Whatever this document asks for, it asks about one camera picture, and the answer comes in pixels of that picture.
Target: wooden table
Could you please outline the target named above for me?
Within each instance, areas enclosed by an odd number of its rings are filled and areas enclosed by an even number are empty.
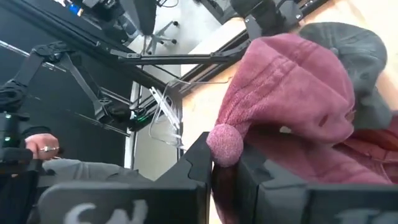
[[[329,0],[317,11],[307,16],[301,25],[311,22],[345,22],[373,30],[384,41],[388,51],[388,64],[379,77],[377,87],[392,110],[398,110],[398,1],[396,0]],[[242,19],[234,19],[235,27],[229,31],[223,30],[218,36],[205,40],[192,53],[208,54],[218,49],[220,40],[226,34],[239,33],[244,27]],[[226,82],[233,77],[238,63],[221,72],[212,82]],[[182,67],[182,74],[192,66]],[[228,84],[203,85],[197,91],[183,100],[184,134],[183,142],[191,145],[204,131],[210,131],[216,121],[218,110]],[[211,204],[210,223],[220,223],[214,205]]]

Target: person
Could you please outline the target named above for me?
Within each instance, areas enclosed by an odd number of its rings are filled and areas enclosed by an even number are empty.
[[[59,151],[58,139],[46,127],[32,127],[25,133],[25,147],[31,150],[34,159],[43,160],[46,172],[52,172],[55,183],[70,180],[92,180],[110,182],[151,182],[138,173],[115,164],[84,162],[76,159],[53,159]]]

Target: office chair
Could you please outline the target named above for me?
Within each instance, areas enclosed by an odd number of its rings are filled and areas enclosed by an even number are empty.
[[[129,15],[135,27],[144,36],[143,52],[154,54],[158,43],[177,43],[176,39],[171,39],[164,35],[171,25],[178,26],[177,21],[170,21],[166,26],[154,33],[158,0],[120,0],[120,5]],[[148,46],[146,46],[147,37],[151,38]]]

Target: ring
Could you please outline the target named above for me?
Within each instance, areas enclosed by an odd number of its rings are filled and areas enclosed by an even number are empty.
[[[59,149],[59,147],[44,146],[44,147],[41,148],[40,150],[41,150],[41,151],[44,151],[44,152],[50,152],[50,151],[54,151],[54,150],[57,150],[57,149]]]

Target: human hand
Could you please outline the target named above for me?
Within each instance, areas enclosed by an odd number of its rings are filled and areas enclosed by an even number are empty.
[[[33,152],[34,159],[49,160],[58,154],[58,139],[51,134],[34,134],[25,139],[26,148]],[[44,148],[55,149],[45,152]]]

